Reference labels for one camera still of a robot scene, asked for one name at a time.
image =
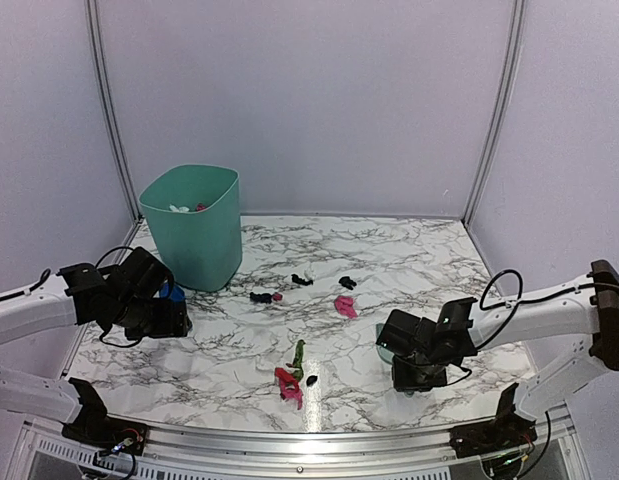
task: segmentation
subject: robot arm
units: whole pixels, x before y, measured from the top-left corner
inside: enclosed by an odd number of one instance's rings
[[[165,283],[173,289],[171,272],[142,248],[121,265],[97,269],[83,263],[48,278],[43,275],[32,287],[0,294],[0,345],[43,330],[93,321],[104,334],[113,325],[124,327],[129,340],[184,337],[191,326],[185,303],[154,298]],[[108,417],[88,382],[45,379],[1,366],[0,409],[61,422],[64,436],[98,446],[116,445],[125,430],[146,431],[137,422]],[[143,442],[134,443],[134,453],[141,453]]]
[[[446,303],[437,322],[394,310],[377,344],[394,353],[394,388],[422,392],[446,386],[445,368],[504,343],[565,334],[583,340],[534,377],[503,391],[493,420],[454,427],[459,457],[535,440],[535,422],[594,378],[619,371],[619,275],[608,262],[572,282],[481,307],[469,297]]]

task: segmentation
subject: blue object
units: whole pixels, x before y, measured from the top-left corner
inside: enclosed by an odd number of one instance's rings
[[[160,289],[158,295],[160,296],[160,298],[165,298],[167,296],[167,293],[169,293],[169,284],[165,283]],[[169,295],[169,298],[176,303],[184,302],[185,292],[178,285],[174,285],[173,290],[171,291],[171,295]]]

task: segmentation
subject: gray wall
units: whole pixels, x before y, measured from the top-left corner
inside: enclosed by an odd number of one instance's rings
[[[459,217],[511,6],[102,2],[136,186],[203,162],[240,171],[248,212]]]
[[[529,289],[619,271],[619,0],[529,2],[515,91],[471,230]],[[531,344],[542,366],[566,339]],[[619,374],[569,402],[594,479],[619,479]]]
[[[0,1],[0,291],[95,261],[131,226],[106,136],[83,2]],[[55,376],[75,329],[0,347]],[[0,478],[20,415],[0,412]]]

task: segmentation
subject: pink toy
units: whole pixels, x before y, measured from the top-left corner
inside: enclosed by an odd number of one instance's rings
[[[353,309],[353,302],[353,298],[340,295],[336,298],[334,304],[336,306],[336,310],[338,310],[338,313],[341,315],[345,315],[347,318],[358,318],[358,314]]]
[[[302,390],[298,381],[291,376],[284,368],[276,368],[274,374],[279,380],[280,396],[283,400],[295,398],[298,400],[298,410],[302,408]]]

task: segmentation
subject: plastic bin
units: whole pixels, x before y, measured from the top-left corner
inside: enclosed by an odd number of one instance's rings
[[[199,203],[207,208],[196,212]],[[140,205],[176,282],[203,292],[215,292],[229,282],[242,262],[238,172],[181,165],[149,185]],[[190,211],[173,212],[170,205]]]

